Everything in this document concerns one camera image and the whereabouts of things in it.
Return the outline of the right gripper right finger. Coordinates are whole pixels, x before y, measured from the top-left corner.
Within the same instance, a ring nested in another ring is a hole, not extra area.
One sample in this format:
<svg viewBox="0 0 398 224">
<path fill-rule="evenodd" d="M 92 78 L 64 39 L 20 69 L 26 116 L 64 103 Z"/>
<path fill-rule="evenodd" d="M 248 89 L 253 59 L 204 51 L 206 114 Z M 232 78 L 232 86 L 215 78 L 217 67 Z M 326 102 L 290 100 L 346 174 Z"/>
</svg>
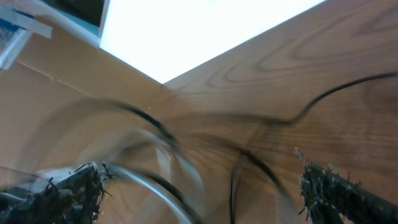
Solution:
<svg viewBox="0 0 398 224">
<path fill-rule="evenodd" d="M 397 223 L 397 205 L 364 190 L 359 182 L 340 177 L 332 166 L 324 169 L 307 161 L 301 151 L 298 158 L 304 164 L 303 210 L 313 223 Z"/>
</svg>

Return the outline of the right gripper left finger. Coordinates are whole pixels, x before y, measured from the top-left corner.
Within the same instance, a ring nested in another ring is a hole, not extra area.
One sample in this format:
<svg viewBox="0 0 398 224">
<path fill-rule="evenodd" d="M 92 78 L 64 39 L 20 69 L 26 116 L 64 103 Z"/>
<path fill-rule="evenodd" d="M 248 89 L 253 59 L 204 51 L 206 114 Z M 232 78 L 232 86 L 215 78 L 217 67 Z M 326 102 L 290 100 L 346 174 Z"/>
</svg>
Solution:
<svg viewBox="0 0 398 224">
<path fill-rule="evenodd" d="M 106 165 L 83 164 L 66 177 L 32 175 L 1 185 L 1 223 L 94 223 L 107 191 Z"/>
</svg>

